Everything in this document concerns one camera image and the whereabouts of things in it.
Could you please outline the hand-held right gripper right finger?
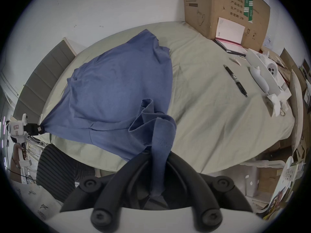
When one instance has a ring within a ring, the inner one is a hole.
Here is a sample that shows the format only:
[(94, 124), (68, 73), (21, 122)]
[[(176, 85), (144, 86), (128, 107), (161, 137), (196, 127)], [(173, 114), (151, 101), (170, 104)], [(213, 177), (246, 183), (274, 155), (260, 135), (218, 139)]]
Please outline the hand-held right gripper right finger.
[(198, 231), (214, 231), (223, 221), (221, 208), (253, 212), (242, 192), (227, 176), (212, 177), (197, 173), (181, 157), (171, 152), (167, 164), (178, 175), (186, 189)]

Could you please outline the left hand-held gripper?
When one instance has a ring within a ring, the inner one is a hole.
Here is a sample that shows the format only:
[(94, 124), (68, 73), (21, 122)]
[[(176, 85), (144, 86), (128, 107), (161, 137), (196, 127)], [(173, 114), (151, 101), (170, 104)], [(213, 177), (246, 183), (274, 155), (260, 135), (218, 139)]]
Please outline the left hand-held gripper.
[[(38, 140), (34, 136), (39, 134), (44, 134), (45, 129), (42, 125), (36, 123), (27, 122), (27, 114), (23, 114), (22, 120), (10, 120), (7, 123), (7, 131), (10, 135), (10, 138), (13, 139), (14, 143), (20, 143), (24, 149), (27, 149), (27, 143), (38, 143)], [(32, 165), (31, 160), (25, 158), (22, 159), (22, 153), (19, 153), (20, 156), (20, 167), (29, 167)]]

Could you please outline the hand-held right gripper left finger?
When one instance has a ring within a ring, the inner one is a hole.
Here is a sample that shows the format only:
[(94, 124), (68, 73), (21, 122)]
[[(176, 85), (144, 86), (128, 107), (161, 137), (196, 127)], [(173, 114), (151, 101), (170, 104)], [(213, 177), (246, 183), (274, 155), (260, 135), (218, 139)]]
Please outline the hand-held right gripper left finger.
[(149, 168), (150, 160), (150, 150), (144, 150), (113, 175), (83, 178), (78, 188), (66, 199), (60, 212), (93, 208), (90, 216), (93, 227), (97, 230), (117, 230), (124, 203), (140, 208), (137, 198), (133, 202), (127, 199), (132, 199), (134, 185), (141, 173)]

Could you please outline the person's left hand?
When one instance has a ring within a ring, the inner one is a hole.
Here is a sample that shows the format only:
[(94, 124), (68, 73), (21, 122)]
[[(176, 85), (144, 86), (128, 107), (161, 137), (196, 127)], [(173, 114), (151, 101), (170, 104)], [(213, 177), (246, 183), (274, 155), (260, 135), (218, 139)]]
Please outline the person's left hand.
[(19, 153), (22, 153), (22, 159), (25, 160), (25, 150), (22, 147), (20, 143), (15, 143), (13, 146), (13, 152), (12, 152), (12, 161), (14, 162), (15, 165), (20, 167), (20, 155)]

